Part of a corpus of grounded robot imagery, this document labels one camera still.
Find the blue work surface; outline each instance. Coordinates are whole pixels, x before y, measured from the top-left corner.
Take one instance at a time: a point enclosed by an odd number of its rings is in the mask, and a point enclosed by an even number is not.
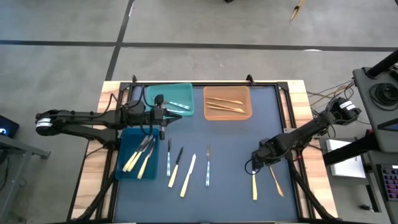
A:
[[[139,96],[140,89],[134,92]],[[258,200],[252,200],[252,179],[244,164],[258,142],[282,132],[273,86],[251,88],[252,116],[245,121],[207,121],[203,115],[203,87],[194,87],[195,114],[166,128],[160,141],[155,180],[119,182],[115,222],[260,222],[295,221],[297,212],[285,160],[272,166],[285,197],[277,193],[267,167],[256,175]],[[172,137],[171,170],[184,151],[172,189],[167,169],[167,139]],[[210,186],[206,180],[206,145],[211,143]],[[192,155],[197,159],[187,192],[181,188]]]

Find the white paper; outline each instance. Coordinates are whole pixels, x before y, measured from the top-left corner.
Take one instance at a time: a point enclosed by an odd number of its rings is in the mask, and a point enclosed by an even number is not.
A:
[[[350,142],[338,141],[338,140],[326,140],[326,145],[328,150],[339,149]],[[351,159],[346,159],[343,162],[339,162],[331,166],[332,175],[343,176],[343,177],[359,177],[366,178],[365,171],[362,165],[361,156],[353,157]]]

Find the plastic tray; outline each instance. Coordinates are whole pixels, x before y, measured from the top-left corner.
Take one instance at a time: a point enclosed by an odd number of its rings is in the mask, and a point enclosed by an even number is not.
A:
[[[189,110],[186,110],[178,106],[165,103],[164,107],[166,107],[168,110],[171,110],[172,112],[182,116],[193,116],[195,112],[191,83],[148,86],[146,92],[146,100],[148,103],[154,104],[154,97],[159,94],[163,94],[165,101],[179,103],[190,107]]]
[[[240,101],[243,103],[243,105],[209,99],[207,98],[208,96],[213,98],[221,98],[224,100]],[[239,108],[244,110],[246,113],[242,114],[234,111],[209,108],[208,106],[214,105],[209,105],[207,102],[229,106],[231,108]],[[208,121],[242,121],[249,119],[252,115],[250,89],[247,86],[206,86],[203,89],[203,105],[205,107],[205,118]]]
[[[149,128],[144,128],[145,132],[149,132]],[[154,151],[147,161],[147,166],[142,176],[142,179],[154,180],[156,178],[157,171],[157,160],[159,156],[159,130],[153,130],[152,134],[156,139]],[[137,161],[131,172],[123,172],[123,167],[130,157],[134,154],[142,140],[144,140],[145,135],[139,128],[125,128],[123,129],[121,135],[121,145],[119,150],[118,164],[116,166],[115,176],[118,180],[121,179],[137,179],[139,169],[142,163],[144,163],[146,155],[149,153],[149,149],[145,150]]]

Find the metal stand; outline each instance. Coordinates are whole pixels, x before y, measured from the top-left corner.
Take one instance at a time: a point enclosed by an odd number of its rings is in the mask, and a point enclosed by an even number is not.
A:
[[[30,158],[32,155],[38,155],[41,159],[48,159],[51,152],[28,146],[2,135],[0,135],[0,150],[8,153],[8,161],[6,162],[8,177],[4,180],[6,183],[0,192],[0,223],[5,223]]]
[[[330,166],[346,159],[360,156],[370,150],[380,151],[379,144],[374,133],[368,134],[365,137],[352,142],[344,147],[333,150],[323,155],[323,160],[326,166]]]

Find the black metal frame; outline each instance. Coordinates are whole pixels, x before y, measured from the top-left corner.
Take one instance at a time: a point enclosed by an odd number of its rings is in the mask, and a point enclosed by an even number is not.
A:
[[[277,104],[278,104],[278,109],[279,109],[279,117],[280,117],[280,123],[282,126],[282,131],[287,128],[286,125],[286,119],[284,116],[284,109],[282,106],[282,100],[281,100],[281,94],[280,94],[280,90],[283,90],[284,95],[285,95],[285,99],[286,99],[286,103],[287,103],[287,109],[289,112],[289,118],[290,118],[290,124],[293,128],[296,128],[296,123],[295,123],[295,117],[294,117],[294,112],[293,112],[293,106],[292,106],[292,102],[290,99],[290,93],[289,93],[289,88],[288,88],[288,84],[287,82],[269,82],[269,83],[255,83],[252,79],[251,75],[248,75],[248,77],[246,78],[246,80],[248,81],[241,81],[241,82],[229,82],[229,81],[225,81],[225,82],[193,82],[192,85],[193,86],[272,86],[274,87],[275,90],[275,95],[276,95],[276,100],[277,100]],[[132,96],[133,96],[133,91],[136,85],[144,85],[144,86],[151,86],[151,85],[162,85],[162,84],[174,84],[174,83],[181,83],[181,82],[155,82],[155,83],[151,83],[151,82],[139,82],[136,83],[136,78],[133,77],[133,82],[121,82],[120,86],[119,86],[119,94],[118,94],[118,103],[116,105],[116,109],[119,108],[121,106],[121,100],[123,99],[124,94],[126,93],[126,91],[128,91],[128,95],[127,95],[127,100],[131,100]],[[104,166],[104,172],[103,172],[103,179],[102,179],[102,183],[101,183],[101,187],[103,187],[103,185],[105,184],[105,182],[108,179],[110,170],[111,170],[111,161],[112,161],[112,157],[113,157],[113,151],[109,150],[106,156],[106,161],[105,161],[105,166]],[[69,213],[68,213],[68,217],[67,217],[67,221],[71,220],[71,216],[72,216],[72,211],[75,205],[75,199],[76,199],[76,195],[77,195],[77,191],[78,191],[78,186],[80,184],[80,177],[81,177],[81,172],[83,170],[83,166],[84,166],[85,160],[83,161],[82,165],[81,165],[81,169],[80,169],[80,174],[79,174],[79,179],[78,182],[76,183],[76,187],[75,187],[75,193],[73,195],[73,199],[72,199],[72,203],[69,209]],[[298,161],[299,166],[300,166],[300,175],[303,177],[304,181],[306,184],[308,184],[308,179],[307,179],[307,173],[305,170],[305,165],[304,165],[304,161],[301,159]],[[290,173],[292,173],[292,169],[293,169],[293,162],[289,162],[289,171]],[[295,205],[296,205],[296,212],[297,212],[297,217],[298,220],[303,219],[303,209],[300,203],[300,195],[299,195],[299,188],[298,185],[296,183],[296,181],[294,180],[294,178],[292,176],[290,176],[291,182],[292,182],[292,186],[293,186],[293,191],[294,191],[294,197],[295,197]],[[111,191],[111,197],[110,197],[110,202],[109,202],[109,210],[108,210],[108,214],[105,218],[105,220],[107,221],[112,221],[113,217],[114,217],[114,208],[116,205],[116,197],[117,197],[117,191],[118,191],[118,180],[115,180],[113,182],[113,186],[112,186],[112,191]],[[311,206],[310,201],[307,199],[307,208],[308,208],[308,212],[310,217],[309,218],[315,218],[315,213],[313,210],[313,207]],[[100,219],[104,219],[102,218],[103,216],[103,198],[96,210],[96,215],[95,218],[97,220]]]

